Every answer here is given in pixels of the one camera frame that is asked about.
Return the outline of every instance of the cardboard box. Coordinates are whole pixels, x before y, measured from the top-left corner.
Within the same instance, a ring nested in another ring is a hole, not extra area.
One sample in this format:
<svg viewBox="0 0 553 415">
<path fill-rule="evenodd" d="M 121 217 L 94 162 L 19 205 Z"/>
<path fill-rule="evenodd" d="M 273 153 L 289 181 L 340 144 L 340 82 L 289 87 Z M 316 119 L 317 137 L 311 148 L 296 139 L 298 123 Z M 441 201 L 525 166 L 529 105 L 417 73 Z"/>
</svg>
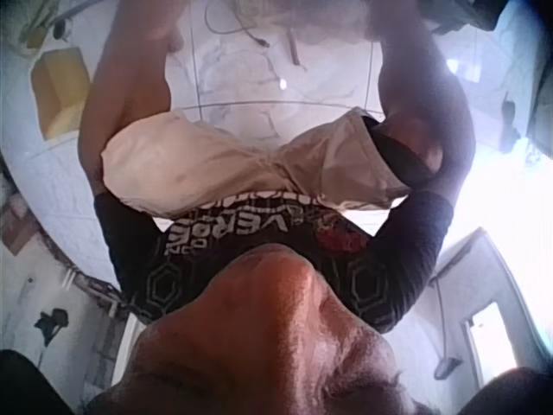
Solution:
<svg viewBox="0 0 553 415">
<path fill-rule="evenodd" d="M 90 77 L 79 48 L 46 52 L 31 73 L 44 139 L 79 129 Z"/>
</svg>

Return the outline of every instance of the cable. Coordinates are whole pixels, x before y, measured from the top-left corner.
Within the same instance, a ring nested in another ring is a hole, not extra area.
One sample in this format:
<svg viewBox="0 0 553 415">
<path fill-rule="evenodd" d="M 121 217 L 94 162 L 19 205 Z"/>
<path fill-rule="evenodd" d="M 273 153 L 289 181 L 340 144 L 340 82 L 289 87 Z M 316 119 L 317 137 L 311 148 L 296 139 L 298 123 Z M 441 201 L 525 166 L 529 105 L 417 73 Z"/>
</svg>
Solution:
<svg viewBox="0 0 553 415">
<path fill-rule="evenodd" d="M 238 7 L 237 7 L 237 4 L 236 4 L 236 0 L 231 0 L 232 2 L 232 5 L 230 5 L 229 3 L 226 2 L 226 0 L 220 0 L 226 7 L 229 8 L 229 10 L 234 14 L 234 17 L 236 18 L 236 21 L 238 22 L 238 24 L 240 25 L 240 29 L 234 29 L 234 30 L 227 30 L 227 31 L 222 31 L 222 30 L 217 30 L 217 29 L 214 29 L 211 24 L 209 23 L 209 19 L 208 19 L 208 13 L 209 13 L 209 8 L 211 7 L 211 4 L 213 2 L 213 0 L 211 0 L 209 3 L 207 3 L 206 5 L 206 8 L 204 9 L 204 22 L 206 24 L 206 27 L 207 29 L 216 34 L 216 35 L 232 35 L 234 33 L 240 33 L 240 32 L 244 32 L 248 35 L 248 37 L 250 37 L 255 43 L 257 43 L 259 46 L 263 47 L 263 48 L 269 48 L 270 47 L 270 43 L 268 43 L 265 39 L 260 39 L 256 36 L 254 36 L 250 30 L 251 29 L 255 29 L 256 27 L 255 26 L 250 26 L 249 28 L 245 27 L 244 24 L 242 23 L 242 20 L 240 19 L 240 16 L 238 14 Z"/>
<path fill-rule="evenodd" d="M 446 337 L 446 317 L 445 313 L 443 312 L 443 301 L 442 301 L 442 290 L 440 290 L 440 280 L 436 279 L 435 281 L 435 287 L 438 291 L 438 303 L 440 304 L 440 316 L 442 316 L 442 336 L 443 336 L 443 356 L 442 358 L 445 359 L 448 355 L 448 344 L 447 344 L 447 337 Z"/>
</svg>

